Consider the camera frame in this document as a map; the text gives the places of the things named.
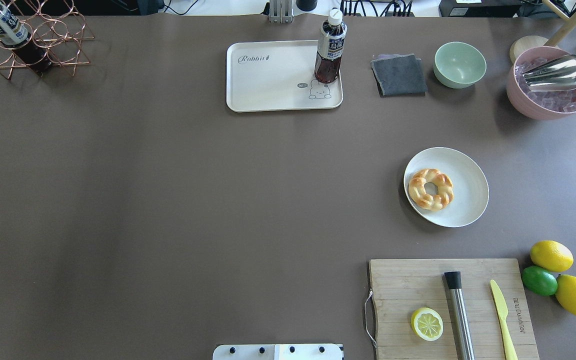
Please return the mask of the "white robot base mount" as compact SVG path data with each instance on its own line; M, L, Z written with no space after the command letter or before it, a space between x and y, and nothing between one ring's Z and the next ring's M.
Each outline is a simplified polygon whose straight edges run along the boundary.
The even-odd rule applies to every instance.
M222 344L212 354L213 360L343 360L342 344Z

